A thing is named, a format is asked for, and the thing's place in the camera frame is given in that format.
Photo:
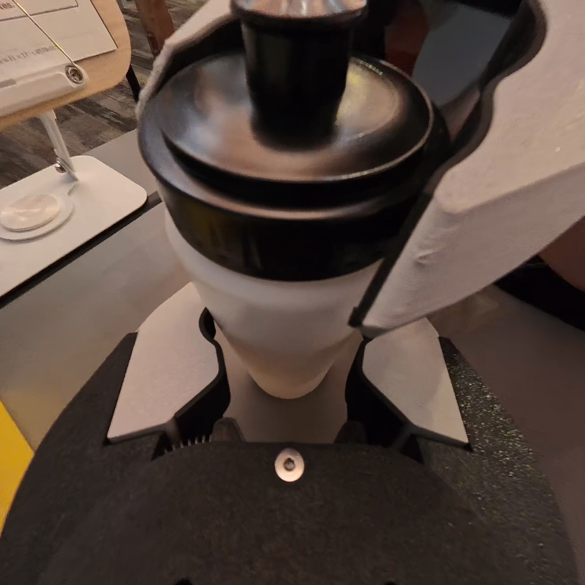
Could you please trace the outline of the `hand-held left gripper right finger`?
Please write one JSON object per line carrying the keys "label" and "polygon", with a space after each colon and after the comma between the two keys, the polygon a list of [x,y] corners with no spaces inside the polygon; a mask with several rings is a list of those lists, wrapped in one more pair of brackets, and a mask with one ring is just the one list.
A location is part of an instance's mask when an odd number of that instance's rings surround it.
{"label": "hand-held left gripper right finger", "polygon": [[345,388],[347,419],[369,445],[412,450],[413,438],[467,449],[469,438],[439,335],[427,318],[364,339]]}

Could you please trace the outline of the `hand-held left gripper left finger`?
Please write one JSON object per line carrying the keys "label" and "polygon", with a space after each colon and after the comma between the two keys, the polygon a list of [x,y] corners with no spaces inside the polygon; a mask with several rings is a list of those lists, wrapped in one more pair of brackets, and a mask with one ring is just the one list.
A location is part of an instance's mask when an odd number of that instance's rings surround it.
{"label": "hand-held left gripper left finger", "polygon": [[211,436],[230,403],[215,322],[192,284],[139,327],[107,439],[164,433],[172,445]]}

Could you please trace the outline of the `white plastic bottle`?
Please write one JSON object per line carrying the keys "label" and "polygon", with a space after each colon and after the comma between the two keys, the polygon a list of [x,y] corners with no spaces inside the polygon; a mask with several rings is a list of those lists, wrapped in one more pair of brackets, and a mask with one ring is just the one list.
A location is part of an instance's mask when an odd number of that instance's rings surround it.
{"label": "white plastic bottle", "polygon": [[209,310],[245,369],[267,394],[298,399],[324,379],[353,333],[354,307],[381,261],[325,280],[263,280],[222,267],[183,238],[168,211],[165,231]]}

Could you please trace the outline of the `black bottle lid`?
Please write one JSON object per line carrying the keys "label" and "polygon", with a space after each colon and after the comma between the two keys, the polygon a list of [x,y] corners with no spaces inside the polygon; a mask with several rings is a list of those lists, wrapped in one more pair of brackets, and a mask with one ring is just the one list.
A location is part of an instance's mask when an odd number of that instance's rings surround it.
{"label": "black bottle lid", "polygon": [[231,271],[339,277],[390,253],[449,151],[403,71],[353,47],[367,1],[230,1],[243,48],[150,99],[139,149],[180,235]]}

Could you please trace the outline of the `yellow plastic bin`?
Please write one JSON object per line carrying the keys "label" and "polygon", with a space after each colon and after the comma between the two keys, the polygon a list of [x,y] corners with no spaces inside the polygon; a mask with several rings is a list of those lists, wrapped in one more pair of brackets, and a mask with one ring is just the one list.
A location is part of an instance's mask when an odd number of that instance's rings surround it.
{"label": "yellow plastic bin", "polygon": [[4,529],[6,517],[33,453],[33,449],[1,403],[1,530]]}

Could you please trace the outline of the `white paper sign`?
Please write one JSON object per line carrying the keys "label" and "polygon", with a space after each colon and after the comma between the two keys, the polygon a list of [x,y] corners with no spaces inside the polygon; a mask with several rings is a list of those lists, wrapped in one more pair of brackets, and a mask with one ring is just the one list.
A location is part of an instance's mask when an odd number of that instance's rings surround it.
{"label": "white paper sign", "polygon": [[1,83],[116,48],[91,1],[1,1]]}

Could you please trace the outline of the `white stand base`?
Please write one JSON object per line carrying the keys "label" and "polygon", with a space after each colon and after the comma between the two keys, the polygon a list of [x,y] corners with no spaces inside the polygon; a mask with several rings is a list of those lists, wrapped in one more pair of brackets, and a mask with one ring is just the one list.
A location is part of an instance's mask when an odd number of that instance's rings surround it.
{"label": "white stand base", "polygon": [[146,190],[91,156],[72,158],[77,181],[47,167],[1,189],[1,210],[24,198],[52,196],[58,214],[43,226],[10,230],[1,221],[1,296],[17,289],[125,219],[147,201]]}

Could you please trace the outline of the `round white disc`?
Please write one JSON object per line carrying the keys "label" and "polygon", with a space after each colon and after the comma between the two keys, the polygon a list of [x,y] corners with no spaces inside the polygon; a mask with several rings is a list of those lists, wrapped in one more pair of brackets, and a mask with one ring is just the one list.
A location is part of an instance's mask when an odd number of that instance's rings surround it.
{"label": "round white disc", "polygon": [[26,195],[1,209],[1,226],[13,232],[38,229],[51,223],[60,211],[54,195]]}

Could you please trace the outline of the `wooden post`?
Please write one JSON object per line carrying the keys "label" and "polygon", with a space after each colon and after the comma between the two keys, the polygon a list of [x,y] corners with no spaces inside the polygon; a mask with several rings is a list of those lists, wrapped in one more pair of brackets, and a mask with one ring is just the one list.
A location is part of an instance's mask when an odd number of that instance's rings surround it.
{"label": "wooden post", "polygon": [[138,17],[146,33],[153,56],[163,49],[165,41],[175,32],[165,1],[134,1]]}

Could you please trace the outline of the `metal stand bracket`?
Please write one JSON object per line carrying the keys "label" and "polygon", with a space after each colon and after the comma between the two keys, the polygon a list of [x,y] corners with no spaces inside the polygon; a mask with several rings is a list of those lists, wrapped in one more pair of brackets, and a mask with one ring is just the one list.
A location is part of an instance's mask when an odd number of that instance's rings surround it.
{"label": "metal stand bracket", "polygon": [[64,174],[70,180],[78,181],[77,172],[75,171],[73,162],[69,156],[68,148],[58,127],[54,110],[51,109],[41,113],[38,118],[43,125],[55,152],[55,171]]}

